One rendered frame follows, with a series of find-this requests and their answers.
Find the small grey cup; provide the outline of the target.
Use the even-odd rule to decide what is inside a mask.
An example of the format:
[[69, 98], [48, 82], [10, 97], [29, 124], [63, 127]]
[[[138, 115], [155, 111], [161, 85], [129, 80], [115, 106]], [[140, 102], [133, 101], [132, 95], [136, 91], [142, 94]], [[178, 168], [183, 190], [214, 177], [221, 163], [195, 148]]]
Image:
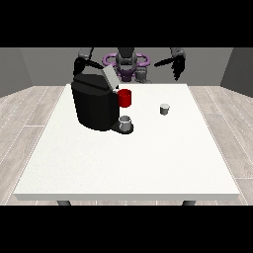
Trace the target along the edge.
[[119, 118], [120, 130], [128, 131], [131, 128], [131, 118], [129, 116], [121, 116]]

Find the pale grey machine lid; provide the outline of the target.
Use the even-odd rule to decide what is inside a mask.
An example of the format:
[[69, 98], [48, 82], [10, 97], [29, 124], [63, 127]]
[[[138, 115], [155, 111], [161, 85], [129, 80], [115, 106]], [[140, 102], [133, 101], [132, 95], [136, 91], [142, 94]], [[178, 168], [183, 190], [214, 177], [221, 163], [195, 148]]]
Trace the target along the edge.
[[115, 90], [120, 84], [120, 79], [118, 78], [113, 66], [108, 65], [108, 66], [104, 67], [102, 69], [102, 73], [103, 73], [104, 77], [106, 78], [110, 89]]

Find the black coffee machine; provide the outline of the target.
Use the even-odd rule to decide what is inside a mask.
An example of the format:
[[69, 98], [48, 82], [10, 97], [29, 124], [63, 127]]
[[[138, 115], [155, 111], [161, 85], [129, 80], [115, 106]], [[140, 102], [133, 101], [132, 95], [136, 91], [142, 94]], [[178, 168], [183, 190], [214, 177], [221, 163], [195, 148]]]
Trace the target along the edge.
[[114, 130], [121, 134], [133, 132], [120, 130], [118, 91], [110, 89], [106, 78], [97, 74], [77, 74], [71, 90], [78, 121], [81, 125], [99, 131]]

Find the red pod holder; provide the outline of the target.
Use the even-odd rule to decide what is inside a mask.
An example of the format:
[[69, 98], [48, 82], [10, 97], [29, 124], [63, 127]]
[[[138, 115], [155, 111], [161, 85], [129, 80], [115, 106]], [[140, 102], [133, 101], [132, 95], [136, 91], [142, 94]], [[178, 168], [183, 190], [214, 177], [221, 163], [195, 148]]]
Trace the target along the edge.
[[121, 89], [118, 91], [119, 106], [127, 108], [131, 105], [131, 91], [129, 89]]

